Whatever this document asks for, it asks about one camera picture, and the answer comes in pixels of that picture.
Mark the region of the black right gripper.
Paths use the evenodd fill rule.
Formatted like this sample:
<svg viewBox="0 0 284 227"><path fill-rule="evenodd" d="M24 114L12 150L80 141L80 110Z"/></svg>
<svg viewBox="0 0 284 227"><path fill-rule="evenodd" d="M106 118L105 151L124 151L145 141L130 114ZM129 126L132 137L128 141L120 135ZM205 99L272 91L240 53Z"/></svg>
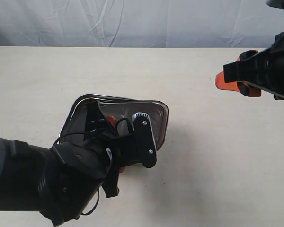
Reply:
<svg viewBox="0 0 284 227"><path fill-rule="evenodd" d="M275 36L270 48L225 64L214 82L219 90L246 97L261 97L261 89L265 89L276 100L284 100L284 32Z"/></svg>

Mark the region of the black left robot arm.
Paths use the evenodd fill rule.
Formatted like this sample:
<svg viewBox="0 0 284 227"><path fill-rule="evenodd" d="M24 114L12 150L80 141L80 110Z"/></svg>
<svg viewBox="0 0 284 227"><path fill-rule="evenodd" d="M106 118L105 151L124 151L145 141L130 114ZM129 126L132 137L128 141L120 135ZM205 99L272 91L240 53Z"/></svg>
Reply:
<svg viewBox="0 0 284 227"><path fill-rule="evenodd" d="M119 170L140 161L140 117L105 116L98 101L76 112L50 148L0 138L0 211L37 211L54 226L78 219L103 188L117 196Z"/></svg>

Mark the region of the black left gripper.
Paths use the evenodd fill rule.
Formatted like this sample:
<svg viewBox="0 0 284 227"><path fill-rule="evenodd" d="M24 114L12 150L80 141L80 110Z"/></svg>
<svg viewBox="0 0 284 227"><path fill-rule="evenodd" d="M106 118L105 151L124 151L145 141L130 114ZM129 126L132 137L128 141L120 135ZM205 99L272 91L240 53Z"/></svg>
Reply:
<svg viewBox="0 0 284 227"><path fill-rule="evenodd" d="M70 194L92 197L103 188L106 197L118 196L119 170L137 161L134 134L120 136L112 131L99 101L86 104L84 131L71 134L82 135L83 142L76 144L57 139L51 148L68 176Z"/></svg>

